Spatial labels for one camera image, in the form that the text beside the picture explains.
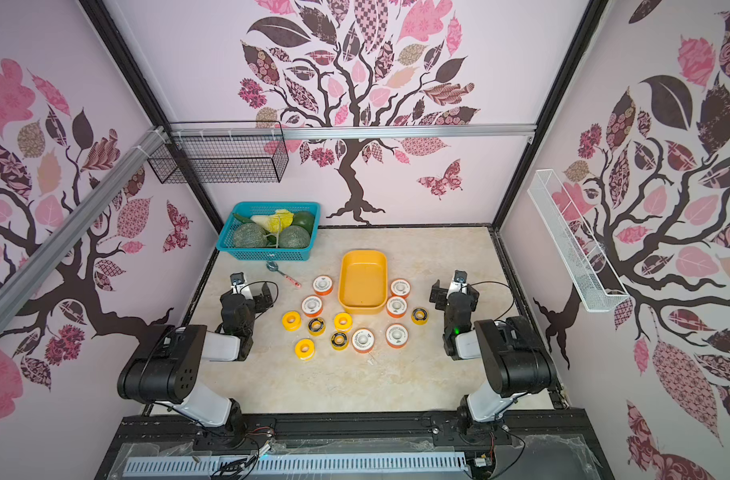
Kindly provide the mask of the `yellow black tape roll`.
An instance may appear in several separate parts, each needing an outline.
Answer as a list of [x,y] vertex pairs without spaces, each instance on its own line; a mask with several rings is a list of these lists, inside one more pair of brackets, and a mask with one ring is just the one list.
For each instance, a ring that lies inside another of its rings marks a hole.
[[346,332],[336,331],[330,340],[331,346],[336,351],[343,351],[349,345],[349,336]]
[[428,321],[428,311],[425,308],[417,307],[412,311],[411,319],[416,325],[425,325]]
[[322,318],[313,318],[308,322],[307,328],[313,337],[317,337],[325,332],[326,323]]

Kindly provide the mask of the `teal plastic basket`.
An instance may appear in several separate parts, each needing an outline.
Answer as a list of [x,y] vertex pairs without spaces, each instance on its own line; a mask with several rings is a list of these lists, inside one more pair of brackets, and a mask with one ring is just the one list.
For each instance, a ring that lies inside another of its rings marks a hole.
[[232,209],[216,248],[238,260],[306,261],[320,219],[316,202],[241,202]]

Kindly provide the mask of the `aluminium rail on wall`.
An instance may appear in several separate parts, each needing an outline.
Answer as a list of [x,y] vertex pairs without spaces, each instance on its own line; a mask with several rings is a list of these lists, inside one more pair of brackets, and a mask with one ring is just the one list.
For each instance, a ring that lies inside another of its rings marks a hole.
[[0,288],[0,333],[34,295],[45,279],[56,268],[67,252],[90,229],[99,214],[111,203],[114,196],[137,172],[156,149],[168,139],[159,126],[145,133],[112,169],[103,181],[92,190],[86,200],[69,214],[64,223],[35,250],[23,268]]
[[269,140],[331,140],[331,139],[403,139],[403,138],[446,138],[446,137],[532,137],[536,132],[535,124],[467,124],[467,125],[416,125],[416,126],[338,126],[285,128],[237,128],[228,125],[202,123],[195,128],[173,130],[170,137],[174,140],[190,138],[225,137],[237,140],[243,137],[260,137]]

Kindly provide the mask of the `green pumpkin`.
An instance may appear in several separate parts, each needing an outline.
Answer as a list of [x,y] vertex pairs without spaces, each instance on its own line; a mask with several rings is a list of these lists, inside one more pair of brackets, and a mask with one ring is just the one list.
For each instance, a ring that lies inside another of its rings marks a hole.
[[268,232],[259,224],[241,224],[232,232],[232,247],[238,249],[263,249],[268,245]]
[[278,246],[281,249],[306,249],[311,243],[311,234],[302,226],[290,225],[279,233]]

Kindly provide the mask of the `aluminium rail on left wall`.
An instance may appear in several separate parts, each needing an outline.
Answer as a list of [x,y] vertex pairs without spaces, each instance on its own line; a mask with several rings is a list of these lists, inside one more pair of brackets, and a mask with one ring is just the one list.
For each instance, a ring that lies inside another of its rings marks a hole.
[[23,268],[0,288],[0,333],[34,295],[45,279],[56,268],[67,252],[90,229],[99,214],[111,203],[114,196],[137,172],[156,149],[168,139],[159,126],[145,133],[112,169],[103,181],[92,190],[86,200],[69,214],[64,223],[35,250]]

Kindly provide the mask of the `orange white sealing tape roll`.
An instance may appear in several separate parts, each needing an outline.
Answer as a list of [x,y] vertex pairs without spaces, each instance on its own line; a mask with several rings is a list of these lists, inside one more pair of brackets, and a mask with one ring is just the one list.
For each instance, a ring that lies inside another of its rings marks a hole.
[[369,353],[375,346],[375,334],[368,328],[356,330],[351,339],[351,346],[358,353]]
[[408,311],[408,303],[403,297],[393,296],[387,300],[386,309],[392,318],[402,318]]
[[410,282],[403,278],[394,279],[390,284],[390,291],[393,296],[407,298],[411,290]]
[[301,310],[307,318],[317,318],[323,311],[323,301],[317,295],[309,295],[302,301]]
[[313,290],[316,295],[329,295],[334,289],[334,280],[328,275],[319,275],[313,281]]
[[409,331],[404,325],[395,323],[387,328],[385,338],[390,347],[400,349],[407,344]]

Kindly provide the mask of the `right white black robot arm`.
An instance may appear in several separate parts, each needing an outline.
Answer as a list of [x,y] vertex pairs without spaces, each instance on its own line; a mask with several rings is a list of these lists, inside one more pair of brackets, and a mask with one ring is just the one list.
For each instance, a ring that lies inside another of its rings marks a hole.
[[530,320],[523,316],[474,320],[479,291],[463,271],[450,286],[439,281],[429,301],[443,313],[443,347],[455,361],[482,361],[486,379],[462,398],[457,409],[458,428],[498,422],[521,398],[553,389],[557,371],[551,355]]

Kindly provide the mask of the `yellow plastic storage box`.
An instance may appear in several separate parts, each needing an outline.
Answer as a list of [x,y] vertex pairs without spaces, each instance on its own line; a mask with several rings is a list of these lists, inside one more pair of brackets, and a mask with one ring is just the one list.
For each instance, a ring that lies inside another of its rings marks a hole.
[[351,315],[380,313],[389,298],[387,256],[378,250],[352,250],[342,258],[338,300]]

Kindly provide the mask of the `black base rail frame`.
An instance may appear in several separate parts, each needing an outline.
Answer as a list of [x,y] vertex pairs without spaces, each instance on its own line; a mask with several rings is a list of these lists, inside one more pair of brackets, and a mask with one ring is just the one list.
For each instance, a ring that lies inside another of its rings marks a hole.
[[[151,443],[162,448],[192,444],[196,451],[237,453],[248,451],[255,442],[267,438],[271,428],[280,441],[343,440],[376,438],[422,438],[439,446],[470,450],[471,434],[458,434],[460,420],[450,410],[360,412],[360,413],[297,413],[246,414],[248,440],[233,439],[218,429],[211,433],[178,415],[137,415],[121,420],[115,436],[100,464],[96,477],[109,477],[120,449],[130,443]],[[602,479],[614,474],[600,446],[591,421],[583,409],[510,410],[503,424],[509,433],[521,438],[535,435],[581,435],[596,459]]]

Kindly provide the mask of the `yellow white vegetable toy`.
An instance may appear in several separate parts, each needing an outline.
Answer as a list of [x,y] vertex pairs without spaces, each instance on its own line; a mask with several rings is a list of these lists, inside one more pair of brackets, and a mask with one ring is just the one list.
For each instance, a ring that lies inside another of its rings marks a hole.
[[270,215],[253,215],[250,220],[261,226],[267,232],[278,234],[292,225],[294,213],[287,209],[277,209]]

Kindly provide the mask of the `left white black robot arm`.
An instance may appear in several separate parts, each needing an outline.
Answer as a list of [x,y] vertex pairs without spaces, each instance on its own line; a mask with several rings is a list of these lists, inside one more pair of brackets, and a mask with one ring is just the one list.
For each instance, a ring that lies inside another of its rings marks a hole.
[[255,323],[279,298],[274,282],[244,281],[234,274],[222,294],[221,323],[157,326],[143,340],[121,371],[117,392],[126,400],[166,407],[205,429],[243,436],[246,424],[239,403],[198,380],[204,362],[245,361],[254,345]]

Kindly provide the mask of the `green pumpkin right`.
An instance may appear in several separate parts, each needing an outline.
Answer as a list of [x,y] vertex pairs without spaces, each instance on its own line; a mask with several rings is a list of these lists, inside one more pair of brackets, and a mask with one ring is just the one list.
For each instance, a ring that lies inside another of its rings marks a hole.
[[290,225],[279,233],[278,246],[281,249],[306,249],[311,243],[311,234],[302,226]]

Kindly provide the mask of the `green round fruit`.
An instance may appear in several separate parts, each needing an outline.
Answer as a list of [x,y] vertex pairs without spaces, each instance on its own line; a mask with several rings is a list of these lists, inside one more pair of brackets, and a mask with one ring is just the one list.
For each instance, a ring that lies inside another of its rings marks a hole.
[[294,213],[292,226],[305,229],[309,234],[313,233],[316,222],[315,215],[310,211],[298,211]]

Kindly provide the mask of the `aluminium rail on back wall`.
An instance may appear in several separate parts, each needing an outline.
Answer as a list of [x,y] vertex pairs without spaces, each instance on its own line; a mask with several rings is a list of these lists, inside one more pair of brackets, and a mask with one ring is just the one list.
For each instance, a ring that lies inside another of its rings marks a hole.
[[467,125],[416,125],[416,126],[338,126],[285,128],[237,128],[228,125],[202,123],[195,128],[173,130],[170,137],[174,140],[190,138],[225,137],[237,140],[243,137],[260,137],[269,140],[331,140],[331,139],[403,139],[403,138],[446,138],[446,137],[532,137],[536,132],[535,124],[467,124]]

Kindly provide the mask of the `green pumpkin left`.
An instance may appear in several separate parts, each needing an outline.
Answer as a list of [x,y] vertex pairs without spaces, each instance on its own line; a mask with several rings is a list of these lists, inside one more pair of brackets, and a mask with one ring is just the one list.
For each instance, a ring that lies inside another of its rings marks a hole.
[[241,224],[232,232],[232,247],[238,249],[263,249],[268,245],[268,232],[259,224]]

